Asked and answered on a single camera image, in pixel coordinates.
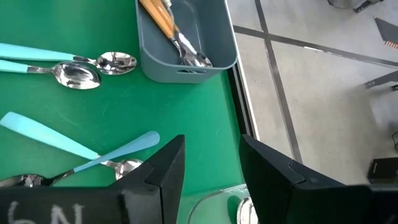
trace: utensil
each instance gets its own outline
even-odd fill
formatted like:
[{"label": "utensil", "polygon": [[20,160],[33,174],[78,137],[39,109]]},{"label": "utensil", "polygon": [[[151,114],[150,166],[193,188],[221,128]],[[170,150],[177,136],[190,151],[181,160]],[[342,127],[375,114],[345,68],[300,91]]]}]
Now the utensil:
[{"label": "utensil", "polygon": [[96,88],[101,84],[100,77],[95,71],[72,62],[61,62],[52,68],[41,68],[0,60],[0,72],[52,73],[62,85],[78,90]]},{"label": "utensil", "polygon": [[94,60],[68,53],[4,43],[0,43],[0,58],[48,62],[84,62],[94,65],[105,75],[121,75],[130,72],[137,66],[136,58],[121,52],[106,52]]},{"label": "utensil", "polygon": [[155,131],[150,131],[148,133],[143,134],[137,139],[127,143],[126,145],[116,149],[104,156],[101,156],[93,161],[89,161],[86,164],[78,166],[74,169],[63,172],[55,177],[45,178],[41,175],[37,174],[22,174],[16,175],[14,177],[10,177],[0,181],[0,187],[11,187],[11,186],[25,186],[25,187],[34,187],[38,185],[42,186],[51,186],[54,183],[58,182],[61,179],[68,177],[74,173],[79,171],[88,169],[102,162],[108,161],[110,159],[114,159],[120,156],[124,156],[126,154],[130,154],[132,152],[136,152],[139,149],[151,147],[159,142],[159,135]]},{"label": "utensil", "polygon": [[[34,121],[33,119],[27,118],[15,112],[8,112],[0,120],[0,125],[28,138],[35,139],[36,141],[40,141],[50,146],[57,147],[61,150],[70,152],[89,160],[97,159],[98,157],[100,157],[98,153],[92,151],[91,149],[82,146],[74,140],[56,132],[55,130],[37,121]],[[160,141],[160,136],[155,131],[150,131],[141,136],[139,139],[141,139],[142,137],[150,138],[152,139],[152,141],[148,142],[150,144],[142,145],[141,147],[135,147],[136,143],[129,145],[129,147],[135,147],[135,151],[132,152],[155,146]],[[102,162],[102,164],[113,168],[115,171],[116,180],[118,180],[136,167],[138,167],[141,163],[140,161],[133,159],[123,160],[121,162],[104,161]]]},{"label": "utensil", "polygon": [[140,0],[146,11],[162,29],[166,37],[174,44],[180,54],[180,63],[194,67],[212,67],[210,60],[201,52],[197,52],[187,38],[174,24],[172,15],[164,8],[160,0]]},{"label": "utensil", "polygon": [[254,204],[251,197],[244,198],[238,207],[236,214],[237,224],[259,224],[259,219],[254,209]]}]

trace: green table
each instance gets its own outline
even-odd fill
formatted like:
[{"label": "green table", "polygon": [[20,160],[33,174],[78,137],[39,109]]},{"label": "green table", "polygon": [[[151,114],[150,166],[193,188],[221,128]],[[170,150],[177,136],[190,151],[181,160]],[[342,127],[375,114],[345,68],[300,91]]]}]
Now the green table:
[{"label": "green table", "polygon": [[[133,0],[3,1],[0,20],[0,42],[90,58],[120,51],[140,60]],[[54,64],[24,63],[43,67]],[[237,118],[236,108],[244,106],[239,101],[234,105],[230,84],[232,74],[236,75],[233,72],[225,71],[201,85],[162,84],[148,79],[138,66],[126,75],[102,75],[101,86],[87,91],[65,88],[51,74],[0,73],[0,116],[8,111],[23,114],[99,154],[146,131],[158,131],[158,146],[128,156],[141,160],[177,134],[184,134],[183,195],[191,195],[243,183],[238,122],[247,121]],[[0,142],[0,179],[22,173],[50,177],[86,162],[3,127]],[[57,186],[106,186],[113,181],[111,169],[96,166]]]}]

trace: black metal frame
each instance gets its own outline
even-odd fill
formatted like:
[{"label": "black metal frame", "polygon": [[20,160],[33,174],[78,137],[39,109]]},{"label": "black metal frame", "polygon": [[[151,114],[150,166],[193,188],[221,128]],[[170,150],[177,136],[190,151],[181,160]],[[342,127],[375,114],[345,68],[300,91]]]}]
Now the black metal frame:
[{"label": "black metal frame", "polygon": [[241,134],[247,134],[257,138],[254,120],[249,106],[250,102],[248,94],[244,89],[242,71],[240,69],[239,62],[236,62],[233,67],[227,70],[227,72],[234,101],[236,117],[238,119],[239,130]]}]

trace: floor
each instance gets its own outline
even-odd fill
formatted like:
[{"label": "floor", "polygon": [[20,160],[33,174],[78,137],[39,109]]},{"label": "floor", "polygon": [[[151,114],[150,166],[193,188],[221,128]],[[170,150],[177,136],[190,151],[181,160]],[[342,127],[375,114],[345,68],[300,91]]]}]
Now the floor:
[{"label": "floor", "polygon": [[[398,156],[391,139],[398,92],[364,87],[398,70],[376,63],[396,63],[398,50],[384,45],[374,21],[398,25],[398,1],[359,14],[327,0],[228,0],[228,7],[262,142],[344,184],[367,183],[371,159]],[[297,44],[304,42],[316,47]]]}]

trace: wooden handle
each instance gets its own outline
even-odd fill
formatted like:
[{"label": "wooden handle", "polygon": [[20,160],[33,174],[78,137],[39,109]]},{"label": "wooden handle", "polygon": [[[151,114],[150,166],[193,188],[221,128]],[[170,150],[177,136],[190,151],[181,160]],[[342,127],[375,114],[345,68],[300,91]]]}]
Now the wooden handle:
[{"label": "wooden handle", "polygon": [[164,21],[167,23],[171,30],[174,30],[174,24],[171,15],[165,9],[162,0],[151,0],[159,14],[163,17]]},{"label": "wooden handle", "polygon": [[144,6],[146,11],[150,14],[150,16],[155,20],[156,24],[162,29],[163,33],[167,38],[173,37],[173,30],[170,28],[169,23],[163,19],[160,15],[159,11],[153,5],[151,0],[139,0],[141,4]]}]

